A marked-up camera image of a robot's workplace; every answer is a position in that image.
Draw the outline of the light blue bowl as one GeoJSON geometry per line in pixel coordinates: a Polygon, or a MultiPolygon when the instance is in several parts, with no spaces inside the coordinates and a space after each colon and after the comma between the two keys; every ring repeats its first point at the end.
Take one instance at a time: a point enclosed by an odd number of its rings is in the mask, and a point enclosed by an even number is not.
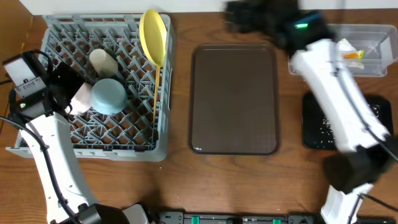
{"type": "Polygon", "coordinates": [[[97,81],[90,92],[91,107],[105,115],[115,115],[127,107],[124,86],[112,78],[97,81]]]}

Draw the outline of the yellow plate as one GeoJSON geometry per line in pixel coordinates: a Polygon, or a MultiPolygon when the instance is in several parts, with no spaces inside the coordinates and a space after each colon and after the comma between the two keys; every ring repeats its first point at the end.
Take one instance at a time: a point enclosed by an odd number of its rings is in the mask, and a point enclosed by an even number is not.
{"type": "Polygon", "coordinates": [[[139,39],[147,59],[153,64],[163,67],[166,55],[167,30],[156,10],[149,9],[141,16],[139,39]]]}

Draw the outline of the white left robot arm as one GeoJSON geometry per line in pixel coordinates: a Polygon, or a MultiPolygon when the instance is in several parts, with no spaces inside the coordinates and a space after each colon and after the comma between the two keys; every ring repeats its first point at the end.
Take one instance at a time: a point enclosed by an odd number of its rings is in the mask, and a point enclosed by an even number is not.
{"type": "Polygon", "coordinates": [[[90,85],[68,64],[38,60],[31,50],[3,61],[15,89],[3,121],[19,129],[30,148],[42,182],[48,223],[156,223],[141,204],[128,208],[101,205],[88,187],[70,136],[68,115],[76,96],[88,96],[90,85]]]}

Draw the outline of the white cup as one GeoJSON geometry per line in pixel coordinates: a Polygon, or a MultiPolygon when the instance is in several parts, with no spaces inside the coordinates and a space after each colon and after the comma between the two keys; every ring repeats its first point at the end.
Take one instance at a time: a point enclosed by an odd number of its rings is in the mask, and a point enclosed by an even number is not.
{"type": "Polygon", "coordinates": [[[109,78],[118,71],[118,63],[103,49],[94,49],[89,60],[100,77],[109,78]]]}

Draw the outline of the yellow snack wrapper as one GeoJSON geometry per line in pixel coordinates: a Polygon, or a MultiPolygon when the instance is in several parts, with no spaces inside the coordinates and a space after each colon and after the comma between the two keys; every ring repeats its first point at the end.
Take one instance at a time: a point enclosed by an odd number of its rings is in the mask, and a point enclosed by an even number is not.
{"type": "Polygon", "coordinates": [[[344,59],[362,60],[364,58],[364,50],[358,51],[341,51],[344,59]]]}

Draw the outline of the rice and food scraps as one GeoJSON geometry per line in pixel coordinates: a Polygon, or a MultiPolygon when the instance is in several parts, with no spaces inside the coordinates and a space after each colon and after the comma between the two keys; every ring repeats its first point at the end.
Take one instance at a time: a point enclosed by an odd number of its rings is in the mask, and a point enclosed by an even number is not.
{"type": "MultiPolygon", "coordinates": [[[[381,118],[382,109],[379,105],[370,105],[373,113],[377,118],[381,118]]],[[[330,121],[324,116],[320,121],[320,140],[316,142],[316,148],[322,148],[326,150],[336,150],[335,137],[333,130],[331,129],[330,121]]]]}

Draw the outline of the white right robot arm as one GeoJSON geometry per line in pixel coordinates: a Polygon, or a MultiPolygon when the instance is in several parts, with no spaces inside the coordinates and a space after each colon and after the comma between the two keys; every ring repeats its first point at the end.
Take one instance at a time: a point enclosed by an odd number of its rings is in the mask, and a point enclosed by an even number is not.
{"type": "Polygon", "coordinates": [[[323,161],[329,188],[318,223],[356,223],[364,198],[397,162],[397,137],[379,121],[338,49],[335,30],[296,1],[228,1],[235,32],[261,32],[289,56],[330,122],[337,154],[323,161]]]}

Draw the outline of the wooden chopstick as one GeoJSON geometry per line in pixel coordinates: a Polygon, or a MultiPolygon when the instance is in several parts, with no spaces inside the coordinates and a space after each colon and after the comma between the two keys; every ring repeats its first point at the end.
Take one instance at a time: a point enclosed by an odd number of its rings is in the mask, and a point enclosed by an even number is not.
{"type": "Polygon", "coordinates": [[[155,88],[154,88],[154,107],[153,107],[153,122],[154,122],[154,124],[155,124],[155,119],[156,119],[157,97],[158,97],[158,89],[159,89],[160,71],[161,71],[161,67],[160,66],[156,66],[155,88]]]}

